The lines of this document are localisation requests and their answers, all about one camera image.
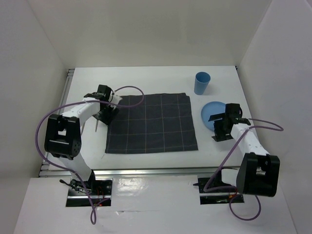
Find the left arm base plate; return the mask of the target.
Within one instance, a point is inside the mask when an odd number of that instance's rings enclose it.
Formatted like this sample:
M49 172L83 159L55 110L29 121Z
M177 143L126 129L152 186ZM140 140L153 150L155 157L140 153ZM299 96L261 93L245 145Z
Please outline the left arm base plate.
M69 187L66 207L90 207L90 202L81 183L71 180L70 183L62 181ZM113 180L96 180L94 188L87 188L91 201L95 206L111 206Z

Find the dark grey checked cloth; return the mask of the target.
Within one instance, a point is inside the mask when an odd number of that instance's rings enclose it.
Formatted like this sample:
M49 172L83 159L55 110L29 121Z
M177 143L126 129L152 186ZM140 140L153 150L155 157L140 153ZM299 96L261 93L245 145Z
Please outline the dark grey checked cloth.
M130 105L143 102L136 107ZM185 93L123 96L108 126L107 154L152 154L198 150L190 97Z

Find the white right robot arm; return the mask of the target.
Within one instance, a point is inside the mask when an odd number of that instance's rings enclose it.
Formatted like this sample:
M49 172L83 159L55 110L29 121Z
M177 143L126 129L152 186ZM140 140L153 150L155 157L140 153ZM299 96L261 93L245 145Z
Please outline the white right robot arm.
M203 191L206 193L215 189L224 191L229 186L230 180L226 175L216 175L223 169L224 164L234 150L239 148L243 159L234 185L237 191L246 195L275 196L280 160L264 149L252 129L263 128L279 132L284 131L284 129L278 124L265 120L264 123L271 124L274 127L252 125L250 121L254 119L244 118L242 109L237 103L226 104L225 112L211 115L209 120L214 122L213 139L216 142L234 139L235 144L208 180Z

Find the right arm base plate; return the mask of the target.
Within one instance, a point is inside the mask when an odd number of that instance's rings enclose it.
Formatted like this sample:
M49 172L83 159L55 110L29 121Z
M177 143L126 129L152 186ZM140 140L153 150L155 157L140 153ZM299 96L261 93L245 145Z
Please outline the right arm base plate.
M221 179L215 179L208 187L211 191L205 192L204 187L209 177L199 177L193 184L199 191L199 200L201 205L229 204L234 198L233 203L244 203L243 195L240 195L236 189L231 188L229 184L223 183Z

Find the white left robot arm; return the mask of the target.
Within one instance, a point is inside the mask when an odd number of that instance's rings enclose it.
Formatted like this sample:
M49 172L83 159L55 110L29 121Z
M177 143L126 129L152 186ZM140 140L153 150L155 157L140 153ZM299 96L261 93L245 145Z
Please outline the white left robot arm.
M116 105L121 100L122 97L116 95L110 87L99 85L96 92L83 97L82 104L60 115L51 114L48 118L45 150L58 158L65 168L70 169L71 186L79 187L86 195L95 192L97 183L93 170L80 153L81 129L91 117L108 126L118 114Z

